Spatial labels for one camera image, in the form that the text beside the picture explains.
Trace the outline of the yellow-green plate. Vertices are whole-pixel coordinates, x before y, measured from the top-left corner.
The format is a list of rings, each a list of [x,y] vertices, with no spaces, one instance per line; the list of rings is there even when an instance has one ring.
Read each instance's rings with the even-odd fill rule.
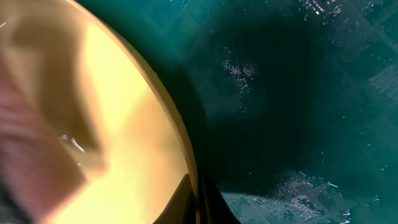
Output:
[[[187,131],[156,73],[75,1],[1,0],[1,222],[153,223]]]

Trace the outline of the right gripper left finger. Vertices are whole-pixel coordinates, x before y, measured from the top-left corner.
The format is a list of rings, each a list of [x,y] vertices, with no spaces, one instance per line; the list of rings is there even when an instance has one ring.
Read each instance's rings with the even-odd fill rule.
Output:
[[[164,211],[153,224],[195,224],[195,202],[188,174],[185,174]]]

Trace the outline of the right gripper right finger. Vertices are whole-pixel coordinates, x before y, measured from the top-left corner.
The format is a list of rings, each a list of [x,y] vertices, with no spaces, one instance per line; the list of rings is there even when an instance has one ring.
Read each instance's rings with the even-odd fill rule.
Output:
[[[240,224],[215,183],[203,175],[199,178],[200,223]]]

